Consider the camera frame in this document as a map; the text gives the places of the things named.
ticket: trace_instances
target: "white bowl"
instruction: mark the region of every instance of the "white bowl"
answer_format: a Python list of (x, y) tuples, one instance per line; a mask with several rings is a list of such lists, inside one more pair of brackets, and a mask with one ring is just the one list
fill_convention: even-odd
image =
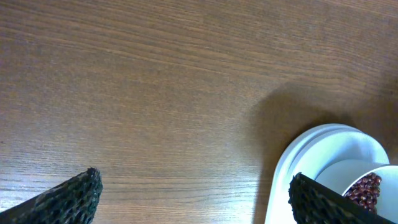
[(371, 136), (343, 124), (324, 124), (299, 137), (280, 157), (272, 180), (265, 224), (294, 224), (289, 200), (290, 182), (301, 172), (315, 180), (332, 164), (346, 159), (389, 164), (383, 147)]
[(377, 164), (368, 161), (348, 159), (326, 168), (316, 181), (344, 196), (346, 191), (360, 178), (375, 173), (382, 178), (380, 197), (377, 199), (377, 214), (398, 223), (398, 166)]

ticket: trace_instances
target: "red beans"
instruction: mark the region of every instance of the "red beans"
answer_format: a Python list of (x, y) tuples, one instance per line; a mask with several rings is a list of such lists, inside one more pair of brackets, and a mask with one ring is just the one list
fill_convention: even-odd
[(363, 207), (369, 212), (377, 213), (375, 205), (377, 198), (380, 196), (381, 177), (375, 173), (370, 173), (359, 179), (345, 193), (345, 197), (355, 204)]

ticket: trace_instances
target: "wooden table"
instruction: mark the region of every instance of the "wooden table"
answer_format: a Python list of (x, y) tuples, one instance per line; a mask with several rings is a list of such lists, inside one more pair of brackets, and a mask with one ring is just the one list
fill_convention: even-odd
[(0, 210), (102, 171), (94, 223), (264, 223), (294, 137), (398, 163), (394, 0), (0, 2)]

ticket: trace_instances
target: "bean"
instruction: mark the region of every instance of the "bean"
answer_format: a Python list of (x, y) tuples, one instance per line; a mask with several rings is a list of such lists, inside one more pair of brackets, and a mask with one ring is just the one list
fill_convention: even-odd
[(372, 192), (373, 194), (380, 194), (380, 189), (374, 188)]
[(346, 196), (346, 197), (347, 197), (347, 196), (351, 196), (352, 194), (353, 194), (353, 192), (352, 192), (351, 190), (348, 190), (345, 196)]
[(376, 178), (374, 179), (377, 183), (381, 183), (381, 177), (378, 175), (376, 176)]

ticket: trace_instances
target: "dark green mesh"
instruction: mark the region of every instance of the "dark green mesh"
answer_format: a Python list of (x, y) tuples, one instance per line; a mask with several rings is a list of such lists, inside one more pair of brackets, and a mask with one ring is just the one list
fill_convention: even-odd
[(89, 224), (103, 186), (100, 172), (88, 169), (76, 177), (0, 213), (2, 224)]
[(302, 174), (297, 174), (291, 181), (289, 195), (298, 224), (392, 223)]

